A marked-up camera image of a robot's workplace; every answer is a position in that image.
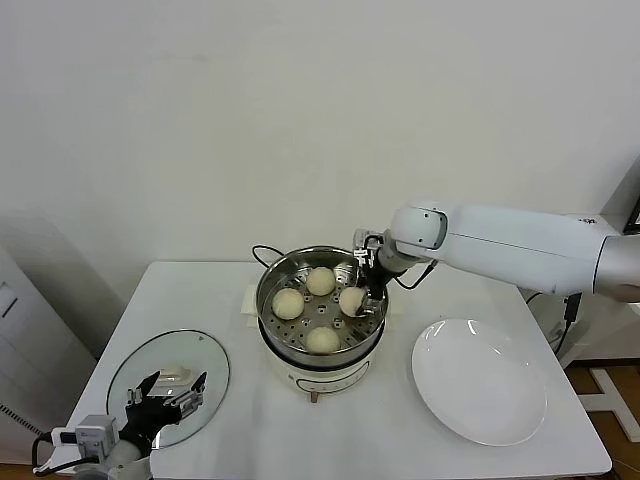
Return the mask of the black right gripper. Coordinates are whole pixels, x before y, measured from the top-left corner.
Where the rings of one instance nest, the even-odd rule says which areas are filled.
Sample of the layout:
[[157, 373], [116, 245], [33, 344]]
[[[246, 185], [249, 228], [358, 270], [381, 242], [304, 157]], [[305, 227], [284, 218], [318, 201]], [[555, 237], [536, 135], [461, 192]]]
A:
[[[383, 295], [387, 284], [395, 278], [395, 273], [384, 267], [379, 260], [375, 260], [367, 271], [367, 284], [358, 282], [357, 288], [368, 291], [370, 295]], [[377, 300], [364, 295], [361, 304], [357, 307], [355, 316], [364, 317], [377, 315], [383, 306], [382, 300]]]

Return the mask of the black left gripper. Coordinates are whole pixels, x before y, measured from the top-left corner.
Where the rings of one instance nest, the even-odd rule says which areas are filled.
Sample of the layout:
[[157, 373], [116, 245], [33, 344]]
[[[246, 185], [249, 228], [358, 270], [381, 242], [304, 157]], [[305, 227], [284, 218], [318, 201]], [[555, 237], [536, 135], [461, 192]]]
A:
[[203, 372], [186, 391], [165, 400], [147, 397], [160, 372], [145, 377], [137, 387], [127, 390], [125, 414], [127, 422], [120, 430], [121, 440], [136, 445], [151, 445], [159, 431], [177, 424], [182, 414], [193, 414], [203, 403], [207, 372]]

